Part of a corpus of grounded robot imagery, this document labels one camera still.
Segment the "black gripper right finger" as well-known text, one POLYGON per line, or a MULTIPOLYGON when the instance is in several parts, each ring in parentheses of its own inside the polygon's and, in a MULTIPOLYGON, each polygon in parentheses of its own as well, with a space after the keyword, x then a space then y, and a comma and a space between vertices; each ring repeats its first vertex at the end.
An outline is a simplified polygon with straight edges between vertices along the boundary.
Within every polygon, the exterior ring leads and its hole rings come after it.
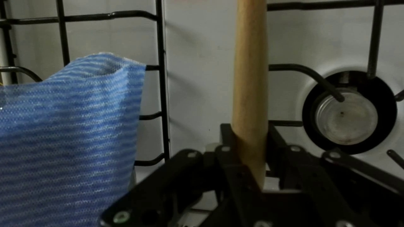
POLYGON ((403 227, 404 180, 340 150, 320 158, 269 125, 269 168, 280 189, 299 190, 325 227, 403 227))

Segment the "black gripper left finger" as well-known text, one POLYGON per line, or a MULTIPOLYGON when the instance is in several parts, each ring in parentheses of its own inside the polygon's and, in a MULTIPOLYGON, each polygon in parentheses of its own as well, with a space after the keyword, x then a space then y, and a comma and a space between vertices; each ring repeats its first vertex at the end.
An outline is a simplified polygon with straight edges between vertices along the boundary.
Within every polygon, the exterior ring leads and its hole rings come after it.
POLYGON ((200 227, 231 227, 224 168, 235 163, 236 155, 221 148, 206 153, 181 150, 107 207, 100 216, 100 227, 174 227, 210 190, 224 198, 200 227))

